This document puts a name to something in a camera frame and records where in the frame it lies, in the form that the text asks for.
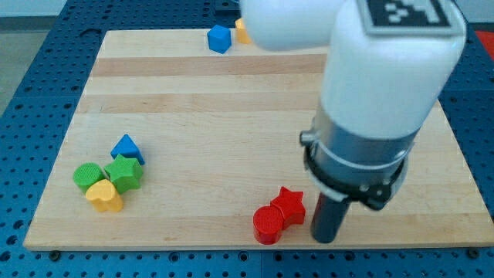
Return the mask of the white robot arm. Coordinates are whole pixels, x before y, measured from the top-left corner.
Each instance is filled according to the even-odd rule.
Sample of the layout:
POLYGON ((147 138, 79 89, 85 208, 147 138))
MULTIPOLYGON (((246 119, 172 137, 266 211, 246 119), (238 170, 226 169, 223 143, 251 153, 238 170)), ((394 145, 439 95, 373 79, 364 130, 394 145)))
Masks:
POLYGON ((327 46, 316 115, 299 141, 321 192, 382 209, 414 137, 452 73, 466 24, 451 1, 244 0, 252 41, 270 51, 327 46))

